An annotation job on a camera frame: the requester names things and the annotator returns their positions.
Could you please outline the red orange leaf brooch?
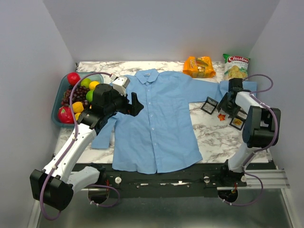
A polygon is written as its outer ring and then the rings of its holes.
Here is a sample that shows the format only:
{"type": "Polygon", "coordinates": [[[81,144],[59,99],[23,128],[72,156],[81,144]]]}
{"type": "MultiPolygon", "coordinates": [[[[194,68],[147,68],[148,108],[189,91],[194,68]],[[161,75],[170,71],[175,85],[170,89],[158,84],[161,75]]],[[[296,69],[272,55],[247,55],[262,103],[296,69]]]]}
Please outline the red orange leaf brooch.
{"type": "Polygon", "coordinates": [[[225,115],[225,114],[219,114],[219,115],[218,115],[218,119],[219,119],[220,121],[224,121],[224,120],[226,119],[226,115],[225,115]]]}

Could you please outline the black brooch box red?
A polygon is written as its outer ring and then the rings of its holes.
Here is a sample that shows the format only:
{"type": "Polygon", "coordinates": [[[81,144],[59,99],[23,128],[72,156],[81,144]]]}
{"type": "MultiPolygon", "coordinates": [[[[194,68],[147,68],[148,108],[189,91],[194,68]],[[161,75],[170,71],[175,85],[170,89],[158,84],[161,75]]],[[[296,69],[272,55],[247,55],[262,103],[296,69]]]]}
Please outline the black brooch box red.
{"type": "Polygon", "coordinates": [[[207,114],[212,115],[217,106],[218,102],[208,96],[205,103],[202,105],[201,110],[206,112],[207,114]]]}

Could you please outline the light blue button shirt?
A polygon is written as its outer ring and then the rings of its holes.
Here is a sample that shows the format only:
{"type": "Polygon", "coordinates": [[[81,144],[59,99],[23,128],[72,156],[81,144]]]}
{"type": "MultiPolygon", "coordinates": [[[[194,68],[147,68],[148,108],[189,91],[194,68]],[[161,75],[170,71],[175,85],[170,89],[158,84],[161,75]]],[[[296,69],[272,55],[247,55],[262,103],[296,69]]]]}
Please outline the light blue button shirt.
{"type": "Polygon", "coordinates": [[[201,161],[189,105],[208,97],[220,101],[228,82],[155,69],[138,71],[129,79],[127,93],[136,93],[144,108],[135,117],[121,113],[111,117],[92,148],[107,149],[114,135],[113,169],[144,174],[178,171],[201,161]]]}

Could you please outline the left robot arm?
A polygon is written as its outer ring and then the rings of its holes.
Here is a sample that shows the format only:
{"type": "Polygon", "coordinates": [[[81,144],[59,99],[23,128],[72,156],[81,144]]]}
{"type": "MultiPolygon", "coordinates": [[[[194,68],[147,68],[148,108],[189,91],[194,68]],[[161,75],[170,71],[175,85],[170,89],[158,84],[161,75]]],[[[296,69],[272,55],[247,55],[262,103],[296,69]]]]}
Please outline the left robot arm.
{"type": "Polygon", "coordinates": [[[128,100],[126,88],[130,81],[122,76],[112,84],[98,84],[93,91],[91,107],[79,116],[69,139],[43,170],[34,170],[30,175],[33,198],[63,211],[73,195],[83,188],[93,185],[96,188],[108,188],[105,168],[89,164],[81,171],[72,173],[72,169],[85,148],[96,138],[108,119],[117,113],[137,116],[143,109],[137,94],[131,93],[128,100]]]}

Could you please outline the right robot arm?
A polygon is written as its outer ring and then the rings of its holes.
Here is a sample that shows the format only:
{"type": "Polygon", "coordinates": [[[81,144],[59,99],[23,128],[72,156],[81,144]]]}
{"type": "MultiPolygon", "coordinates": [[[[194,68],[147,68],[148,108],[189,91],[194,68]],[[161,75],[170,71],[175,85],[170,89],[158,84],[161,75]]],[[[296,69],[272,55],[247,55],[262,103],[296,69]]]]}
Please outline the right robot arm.
{"type": "Polygon", "coordinates": [[[219,90],[223,97],[218,111],[228,114],[232,120],[240,120],[242,144],[239,150],[221,166],[218,180],[223,186],[232,186],[245,175],[250,162],[261,151],[277,144],[281,111],[271,108],[256,98],[257,90],[249,89],[249,83],[241,78],[222,81],[219,90]]]}

